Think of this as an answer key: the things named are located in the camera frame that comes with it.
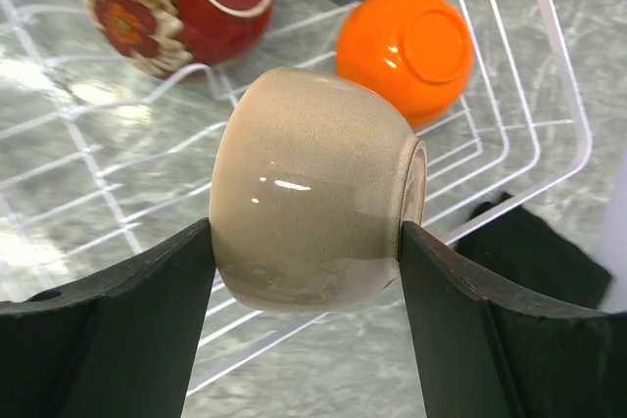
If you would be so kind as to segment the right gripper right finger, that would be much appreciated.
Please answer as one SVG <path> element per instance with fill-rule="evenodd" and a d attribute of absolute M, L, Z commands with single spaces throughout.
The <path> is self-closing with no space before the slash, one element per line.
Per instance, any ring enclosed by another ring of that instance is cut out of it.
<path fill-rule="evenodd" d="M 399 264 L 430 417 L 622 417 L 626 316 L 562 302 L 413 222 Z"/>

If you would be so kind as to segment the red floral bowl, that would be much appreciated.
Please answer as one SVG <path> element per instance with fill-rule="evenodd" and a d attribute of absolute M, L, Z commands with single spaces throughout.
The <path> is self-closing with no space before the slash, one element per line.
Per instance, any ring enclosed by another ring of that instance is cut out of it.
<path fill-rule="evenodd" d="M 274 0 L 82 0 L 110 45 L 143 72 L 165 79 L 192 64 L 219 66 L 247 54 Z"/>

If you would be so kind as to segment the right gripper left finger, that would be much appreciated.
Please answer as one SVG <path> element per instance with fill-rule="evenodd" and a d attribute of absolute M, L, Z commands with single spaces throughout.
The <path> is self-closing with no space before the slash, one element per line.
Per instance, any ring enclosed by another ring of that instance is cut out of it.
<path fill-rule="evenodd" d="M 216 263 L 201 219 L 152 249 L 1 305 L 5 417 L 177 417 Z"/>

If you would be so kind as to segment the beige speckled bowl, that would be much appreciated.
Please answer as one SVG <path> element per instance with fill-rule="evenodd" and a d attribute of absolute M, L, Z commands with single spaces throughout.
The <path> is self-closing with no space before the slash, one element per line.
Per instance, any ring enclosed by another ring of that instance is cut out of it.
<path fill-rule="evenodd" d="M 424 213 L 427 156 L 379 95 L 278 68 L 241 97 L 222 134 L 210 222 L 219 275 L 257 310 L 359 305 L 399 277 L 404 222 Z"/>

